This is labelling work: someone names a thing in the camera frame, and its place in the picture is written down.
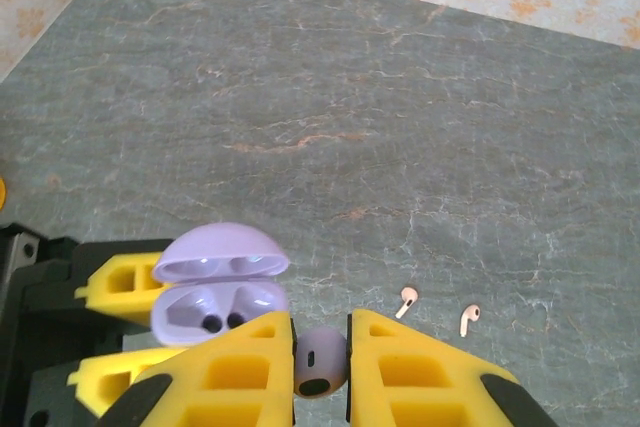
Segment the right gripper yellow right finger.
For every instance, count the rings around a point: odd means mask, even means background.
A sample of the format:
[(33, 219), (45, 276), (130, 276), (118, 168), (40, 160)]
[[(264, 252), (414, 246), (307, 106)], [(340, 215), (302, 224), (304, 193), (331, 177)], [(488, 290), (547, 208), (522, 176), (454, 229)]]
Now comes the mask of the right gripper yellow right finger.
[(504, 368), (381, 314), (348, 321), (353, 426), (552, 426)]

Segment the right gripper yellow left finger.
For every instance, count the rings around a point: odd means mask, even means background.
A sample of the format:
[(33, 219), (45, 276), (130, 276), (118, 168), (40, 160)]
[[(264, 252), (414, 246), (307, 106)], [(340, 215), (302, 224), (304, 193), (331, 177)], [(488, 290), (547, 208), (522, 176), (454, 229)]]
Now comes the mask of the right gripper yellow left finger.
[(295, 424), (295, 330), (272, 312), (144, 371), (101, 426)]

